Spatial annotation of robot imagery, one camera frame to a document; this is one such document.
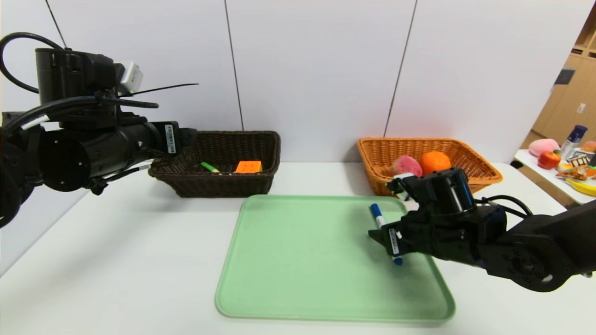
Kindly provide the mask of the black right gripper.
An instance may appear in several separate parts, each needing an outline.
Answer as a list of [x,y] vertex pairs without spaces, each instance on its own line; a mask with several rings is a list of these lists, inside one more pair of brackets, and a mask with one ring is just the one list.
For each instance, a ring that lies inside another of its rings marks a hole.
[[435,226],[436,216],[426,211],[409,211],[396,222],[368,230],[368,236],[395,257],[409,253],[432,256]]

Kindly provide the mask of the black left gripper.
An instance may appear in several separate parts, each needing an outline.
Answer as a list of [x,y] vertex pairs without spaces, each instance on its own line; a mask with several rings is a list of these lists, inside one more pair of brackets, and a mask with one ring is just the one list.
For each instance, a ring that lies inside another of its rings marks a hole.
[[198,130],[179,128],[176,121],[164,121],[125,125],[118,127],[116,133],[125,141],[129,162],[171,161],[181,147],[192,144]]

